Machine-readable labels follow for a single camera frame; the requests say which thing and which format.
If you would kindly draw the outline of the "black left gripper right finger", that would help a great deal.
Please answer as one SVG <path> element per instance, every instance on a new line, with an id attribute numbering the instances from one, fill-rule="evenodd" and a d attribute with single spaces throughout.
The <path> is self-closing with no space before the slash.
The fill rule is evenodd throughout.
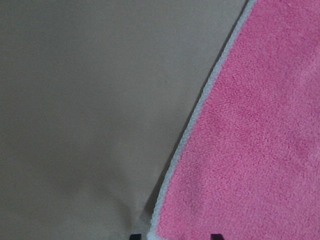
<path id="1" fill-rule="evenodd" d="M 213 233 L 210 235 L 211 240 L 223 240 L 223 235 L 220 233 Z"/>

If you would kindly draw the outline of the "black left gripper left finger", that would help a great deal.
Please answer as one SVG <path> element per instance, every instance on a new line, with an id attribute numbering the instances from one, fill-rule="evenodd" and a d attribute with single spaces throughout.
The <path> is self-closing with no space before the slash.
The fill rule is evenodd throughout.
<path id="1" fill-rule="evenodd" d="M 131 234 L 129 240 L 141 240 L 142 235 L 140 233 Z"/>

